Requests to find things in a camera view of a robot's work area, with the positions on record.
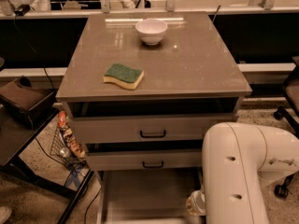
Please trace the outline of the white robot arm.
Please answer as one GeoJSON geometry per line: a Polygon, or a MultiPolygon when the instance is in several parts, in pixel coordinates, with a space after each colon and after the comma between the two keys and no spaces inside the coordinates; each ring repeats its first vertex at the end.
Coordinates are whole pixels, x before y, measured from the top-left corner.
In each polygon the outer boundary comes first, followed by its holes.
{"type": "Polygon", "coordinates": [[[280,128],[224,122],[202,147],[203,186],[186,201],[207,224],[269,224],[262,188],[299,170],[299,139],[280,128]]]}

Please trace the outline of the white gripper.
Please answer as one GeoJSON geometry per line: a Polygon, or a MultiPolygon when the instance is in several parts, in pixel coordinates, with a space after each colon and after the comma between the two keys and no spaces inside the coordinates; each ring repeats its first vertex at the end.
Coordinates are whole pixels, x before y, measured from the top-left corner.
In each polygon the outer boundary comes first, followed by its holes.
{"type": "Polygon", "coordinates": [[[204,192],[201,190],[194,191],[186,201],[186,209],[192,216],[204,216],[206,214],[204,192]]]}

